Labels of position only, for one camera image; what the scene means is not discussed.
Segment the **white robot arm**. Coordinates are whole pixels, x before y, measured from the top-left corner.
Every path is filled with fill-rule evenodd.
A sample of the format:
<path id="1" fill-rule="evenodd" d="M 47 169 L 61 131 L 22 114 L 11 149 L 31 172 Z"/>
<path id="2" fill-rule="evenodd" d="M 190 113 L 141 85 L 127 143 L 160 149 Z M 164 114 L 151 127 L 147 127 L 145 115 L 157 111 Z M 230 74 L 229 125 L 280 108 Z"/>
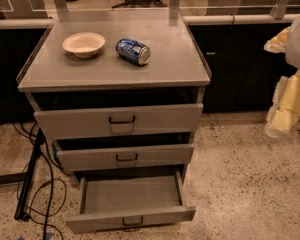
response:
<path id="1" fill-rule="evenodd" d="M 289 27 L 268 40 L 264 49 L 284 53 L 286 62 L 297 69 L 290 78 L 280 78 L 266 118 L 265 133 L 278 138 L 289 133 L 300 119 L 300 14 Z"/>

